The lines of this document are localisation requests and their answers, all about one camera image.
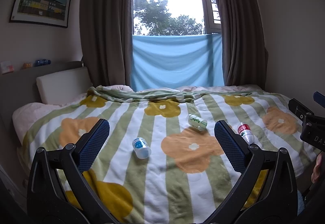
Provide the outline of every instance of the red label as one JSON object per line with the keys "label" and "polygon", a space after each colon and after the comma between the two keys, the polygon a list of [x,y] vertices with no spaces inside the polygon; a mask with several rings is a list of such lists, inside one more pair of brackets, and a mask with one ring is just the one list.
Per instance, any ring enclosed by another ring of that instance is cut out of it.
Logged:
{"label": "red label", "polygon": [[240,125],[238,127],[238,134],[240,134],[244,130],[251,130],[251,128],[247,124]]}

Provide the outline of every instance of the brown curtain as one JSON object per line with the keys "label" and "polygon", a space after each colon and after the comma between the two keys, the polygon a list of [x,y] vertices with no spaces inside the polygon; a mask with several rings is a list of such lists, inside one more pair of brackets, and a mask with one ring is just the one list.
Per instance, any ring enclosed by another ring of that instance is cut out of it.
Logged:
{"label": "brown curtain", "polygon": [[217,0],[225,85],[265,88],[268,54],[257,0]]}
{"label": "brown curtain", "polygon": [[130,85],[132,0],[80,0],[80,34],[94,86]]}

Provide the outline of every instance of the white picture mat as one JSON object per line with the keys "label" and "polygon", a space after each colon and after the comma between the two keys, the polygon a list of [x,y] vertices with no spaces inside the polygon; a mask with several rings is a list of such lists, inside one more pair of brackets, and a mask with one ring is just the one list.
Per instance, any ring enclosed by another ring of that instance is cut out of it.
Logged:
{"label": "white picture mat", "polygon": [[18,11],[19,2],[20,2],[20,0],[15,1],[14,8],[13,8],[12,15],[11,15],[12,21],[47,23],[47,24],[54,24],[54,25],[59,25],[59,26],[63,26],[63,27],[68,26],[70,0],[67,0],[66,14],[65,14],[64,21],[60,21],[58,19],[53,19],[53,18],[48,18],[48,17],[39,17],[39,16],[34,16],[34,15],[18,13],[17,11]]}

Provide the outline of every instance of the blue label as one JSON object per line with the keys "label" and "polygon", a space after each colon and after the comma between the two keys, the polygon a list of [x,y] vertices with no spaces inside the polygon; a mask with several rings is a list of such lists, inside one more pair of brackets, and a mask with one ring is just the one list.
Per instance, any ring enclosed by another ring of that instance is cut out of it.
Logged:
{"label": "blue label", "polygon": [[141,141],[137,141],[137,142],[134,144],[134,147],[136,147],[137,149],[140,149],[141,147],[143,147],[142,142],[141,142]]}

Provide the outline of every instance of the picture frame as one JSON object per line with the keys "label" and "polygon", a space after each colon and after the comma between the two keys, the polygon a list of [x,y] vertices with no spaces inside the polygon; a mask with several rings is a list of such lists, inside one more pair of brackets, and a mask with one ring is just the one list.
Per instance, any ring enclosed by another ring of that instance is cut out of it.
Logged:
{"label": "picture frame", "polygon": [[9,22],[68,27],[71,0],[15,0]]}

